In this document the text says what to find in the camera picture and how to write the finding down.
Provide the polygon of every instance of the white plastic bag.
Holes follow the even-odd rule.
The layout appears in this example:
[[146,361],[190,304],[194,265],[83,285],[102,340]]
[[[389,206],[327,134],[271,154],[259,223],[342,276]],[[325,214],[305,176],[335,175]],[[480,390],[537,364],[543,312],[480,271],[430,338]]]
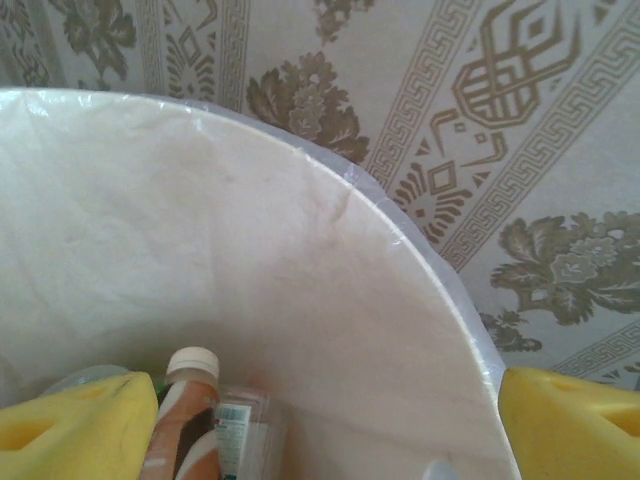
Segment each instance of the white plastic bag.
[[514,478],[457,275],[361,169],[214,110],[0,94],[0,400],[203,345],[291,406],[285,478]]

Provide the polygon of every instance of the geometric pattern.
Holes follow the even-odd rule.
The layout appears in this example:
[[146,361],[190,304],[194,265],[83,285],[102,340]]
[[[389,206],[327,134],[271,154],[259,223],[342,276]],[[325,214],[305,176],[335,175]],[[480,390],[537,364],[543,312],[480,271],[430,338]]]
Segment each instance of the geometric pattern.
[[202,21],[192,25],[183,20],[185,12],[178,5],[174,0],[165,0],[163,4],[169,94],[174,98],[213,102],[218,9],[212,4],[207,10],[198,10]]
[[[398,184],[394,201],[405,213],[417,219],[418,227],[432,244],[438,244],[472,196],[467,189],[454,190],[456,186],[453,161],[431,168],[426,176],[422,165],[412,163],[406,178]],[[419,219],[430,211],[433,219],[420,225]]]
[[433,95],[480,7],[473,0],[437,0],[365,169],[387,188],[422,123]]
[[248,27],[249,0],[225,0],[222,4],[222,73],[218,103],[234,112],[242,108]]
[[632,2],[619,25],[600,42],[509,165],[475,202],[440,255],[460,271],[639,66],[640,4]]
[[551,370],[573,377],[586,377],[638,352],[640,319],[580,350]]
[[0,27],[2,27],[0,35],[4,37],[4,42],[0,43],[4,58],[0,57],[0,59],[11,62],[12,66],[17,67],[15,70],[23,85],[50,86],[51,75],[42,58],[24,0],[15,0],[9,4],[0,3]]

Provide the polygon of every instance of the white bottle cap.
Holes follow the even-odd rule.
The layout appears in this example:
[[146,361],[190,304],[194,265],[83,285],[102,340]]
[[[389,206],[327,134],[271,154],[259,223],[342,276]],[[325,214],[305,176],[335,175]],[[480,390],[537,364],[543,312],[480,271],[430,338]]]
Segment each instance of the white bottle cap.
[[202,347],[181,348],[171,355],[169,366],[167,367],[167,375],[182,368],[204,370],[213,375],[216,380],[220,376],[220,361],[218,357],[210,350]]

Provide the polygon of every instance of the trash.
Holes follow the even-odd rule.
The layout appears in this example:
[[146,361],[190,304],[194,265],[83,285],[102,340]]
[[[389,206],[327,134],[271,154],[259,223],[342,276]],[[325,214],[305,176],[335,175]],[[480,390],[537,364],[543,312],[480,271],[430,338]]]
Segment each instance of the trash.
[[453,269],[358,166],[207,108],[0,93],[0,403],[205,345],[286,406],[283,479],[517,478],[504,363]]
[[219,375],[218,357],[205,348],[173,354],[140,480],[222,478],[214,428]]
[[156,413],[146,373],[107,378],[0,410],[0,477],[135,479]]
[[513,367],[499,405],[523,478],[640,479],[638,392]]
[[54,383],[44,392],[42,392],[40,396],[42,397],[45,395],[51,395],[53,393],[63,392],[65,390],[68,390],[69,388],[96,382],[104,378],[113,377],[114,375],[122,375],[127,372],[129,372],[129,370],[117,365],[95,365],[93,367],[85,368],[83,370],[80,370],[79,372],[73,373],[68,377],[63,378],[59,382]]
[[224,480],[276,480],[284,449],[283,406],[259,390],[222,389],[217,431]]

